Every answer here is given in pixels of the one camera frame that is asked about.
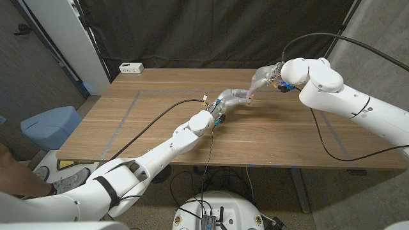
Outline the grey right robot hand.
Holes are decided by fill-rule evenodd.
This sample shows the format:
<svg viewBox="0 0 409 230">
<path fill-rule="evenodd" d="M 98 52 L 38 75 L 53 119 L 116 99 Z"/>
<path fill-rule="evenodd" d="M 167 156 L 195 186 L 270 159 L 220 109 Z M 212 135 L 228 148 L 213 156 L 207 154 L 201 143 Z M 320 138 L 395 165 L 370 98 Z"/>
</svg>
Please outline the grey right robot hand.
<svg viewBox="0 0 409 230">
<path fill-rule="evenodd" d="M 253 95 L 259 88 L 278 83 L 281 79 L 281 69 L 283 65 L 284 62 L 278 62 L 274 65 L 258 68 L 252 76 L 252 82 L 247 96 Z"/>
</svg>

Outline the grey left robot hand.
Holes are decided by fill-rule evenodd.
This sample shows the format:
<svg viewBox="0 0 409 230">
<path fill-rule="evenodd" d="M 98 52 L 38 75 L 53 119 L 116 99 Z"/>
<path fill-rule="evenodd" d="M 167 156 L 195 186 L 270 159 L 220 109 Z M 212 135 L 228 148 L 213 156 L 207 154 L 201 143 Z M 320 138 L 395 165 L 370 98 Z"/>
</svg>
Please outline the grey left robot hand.
<svg viewBox="0 0 409 230">
<path fill-rule="evenodd" d="M 216 120 L 231 107 L 250 104 L 252 98 L 247 93 L 245 89 L 226 89 L 208 106 L 207 111 Z"/>
</svg>

